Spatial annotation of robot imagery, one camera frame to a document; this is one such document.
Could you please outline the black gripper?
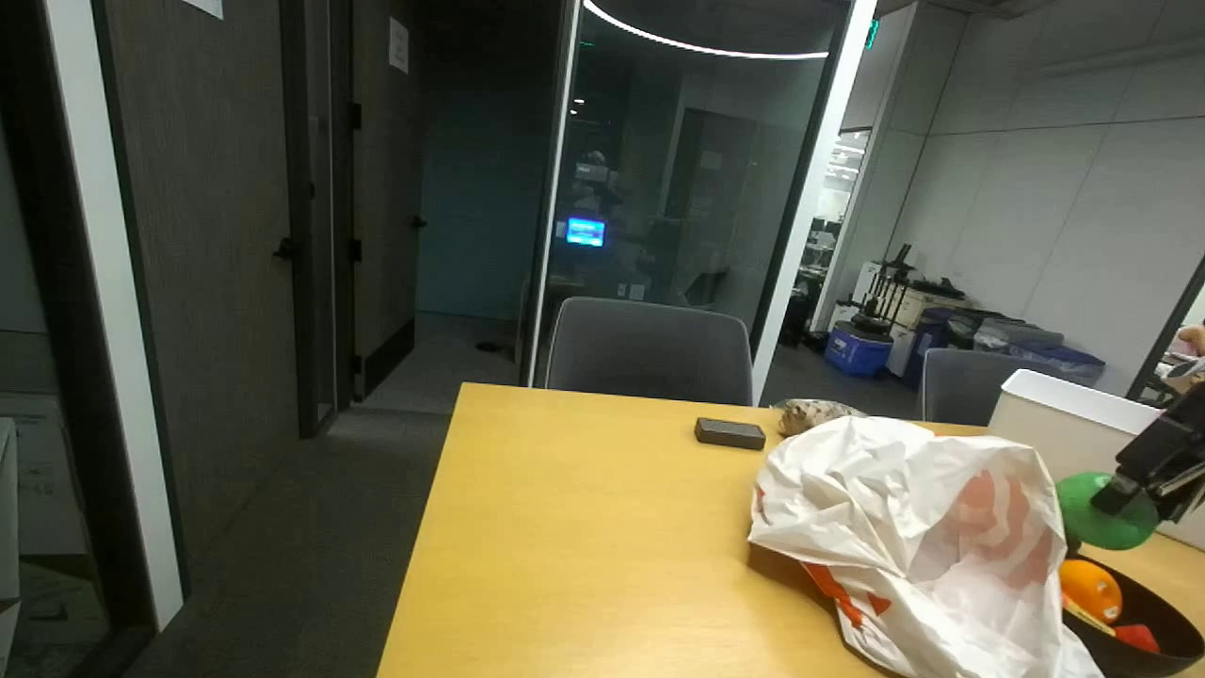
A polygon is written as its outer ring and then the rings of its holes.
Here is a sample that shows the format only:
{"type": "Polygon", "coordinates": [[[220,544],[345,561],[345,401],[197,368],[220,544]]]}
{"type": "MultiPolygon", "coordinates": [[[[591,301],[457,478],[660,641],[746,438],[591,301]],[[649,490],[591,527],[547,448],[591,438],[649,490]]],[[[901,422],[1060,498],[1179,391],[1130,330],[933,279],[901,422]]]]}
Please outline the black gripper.
{"type": "Polygon", "coordinates": [[[1159,519],[1179,524],[1205,495],[1205,385],[1179,397],[1119,456],[1115,476],[1092,498],[1103,512],[1150,503],[1159,519]]]}

